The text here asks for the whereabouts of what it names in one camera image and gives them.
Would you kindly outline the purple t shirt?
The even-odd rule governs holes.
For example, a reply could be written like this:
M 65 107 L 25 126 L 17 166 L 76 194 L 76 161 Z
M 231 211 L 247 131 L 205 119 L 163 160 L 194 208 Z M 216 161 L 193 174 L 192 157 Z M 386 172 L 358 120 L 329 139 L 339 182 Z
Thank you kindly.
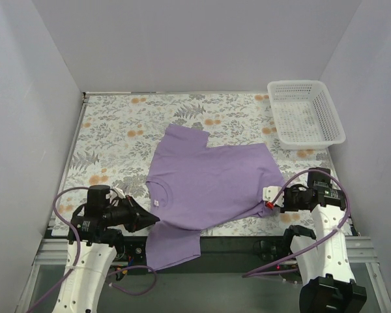
M 263 189 L 283 175 L 263 143 L 208 147 L 209 133 L 170 124 L 152 158 L 146 185 L 159 221 L 146 242 L 147 265 L 167 269 L 201 255 L 203 230 L 270 215 Z

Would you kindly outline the white plastic laundry basket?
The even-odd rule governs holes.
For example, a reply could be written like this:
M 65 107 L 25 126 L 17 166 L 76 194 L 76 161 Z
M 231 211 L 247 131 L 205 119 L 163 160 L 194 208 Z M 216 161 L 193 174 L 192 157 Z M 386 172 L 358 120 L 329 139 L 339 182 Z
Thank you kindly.
M 346 135 L 328 88 L 318 80 L 280 80 L 267 85 L 282 149 L 326 149 Z

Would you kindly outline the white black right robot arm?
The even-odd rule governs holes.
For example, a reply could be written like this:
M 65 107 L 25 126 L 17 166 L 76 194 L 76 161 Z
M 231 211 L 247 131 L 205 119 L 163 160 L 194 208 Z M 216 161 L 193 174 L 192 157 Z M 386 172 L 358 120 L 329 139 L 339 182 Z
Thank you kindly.
M 301 312 L 360 312 L 366 289 L 356 283 L 349 264 L 345 234 L 347 197 L 332 186 L 329 169 L 310 168 L 306 185 L 284 188 L 276 202 L 280 211 L 309 211 L 314 230 L 290 226 L 284 233 L 283 254 L 296 259 L 302 279 Z

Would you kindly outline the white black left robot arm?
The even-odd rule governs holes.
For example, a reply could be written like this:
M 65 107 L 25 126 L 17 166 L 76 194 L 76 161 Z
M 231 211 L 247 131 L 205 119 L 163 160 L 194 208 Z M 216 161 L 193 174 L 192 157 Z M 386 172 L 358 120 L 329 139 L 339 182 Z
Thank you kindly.
M 107 277 L 123 271 L 110 269 L 127 251 L 118 227 L 134 233 L 160 220 L 121 190 L 107 185 L 83 190 L 87 199 L 70 220 L 53 210 L 68 226 L 66 265 L 63 277 L 54 286 L 59 290 L 54 312 L 96 312 Z

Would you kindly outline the floral tablecloth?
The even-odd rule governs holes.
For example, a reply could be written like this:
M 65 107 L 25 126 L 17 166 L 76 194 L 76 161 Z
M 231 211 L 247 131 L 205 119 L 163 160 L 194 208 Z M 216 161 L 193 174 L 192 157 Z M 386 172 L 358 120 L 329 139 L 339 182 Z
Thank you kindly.
M 88 95 L 52 235 L 68 233 L 66 221 L 85 201 L 87 186 L 119 187 L 149 208 L 145 180 L 156 146 L 172 123 L 207 131 L 211 147 L 264 143 L 287 179 L 307 168 L 334 167 L 327 150 L 281 148 L 265 93 Z

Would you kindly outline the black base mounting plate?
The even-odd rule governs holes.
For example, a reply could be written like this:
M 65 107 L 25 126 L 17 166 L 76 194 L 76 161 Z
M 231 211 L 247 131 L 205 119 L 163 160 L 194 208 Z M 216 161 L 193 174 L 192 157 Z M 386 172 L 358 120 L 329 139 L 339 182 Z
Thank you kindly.
M 125 236 L 123 251 L 113 266 L 127 266 L 129 260 L 132 265 L 146 265 L 146 240 L 146 236 Z M 160 274 L 245 273 L 288 254 L 282 236 L 202 237 L 200 257 L 156 271 Z

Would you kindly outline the aluminium frame rail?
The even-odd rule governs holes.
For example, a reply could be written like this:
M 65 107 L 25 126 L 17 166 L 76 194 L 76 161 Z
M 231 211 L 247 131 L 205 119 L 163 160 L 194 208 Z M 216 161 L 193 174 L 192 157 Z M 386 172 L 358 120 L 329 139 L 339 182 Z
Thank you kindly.
M 348 237 L 351 269 L 367 292 L 361 312 L 391 312 L 378 257 L 369 237 Z M 62 277 L 66 241 L 45 238 L 15 312 L 27 310 Z M 299 273 L 242 278 L 242 273 L 160 274 L 145 295 L 130 296 L 104 286 L 97 312 L 300 312 L 302 281 Z M 133 270 L 120 282 L 141 291 L 153 282 L 146 270 Z

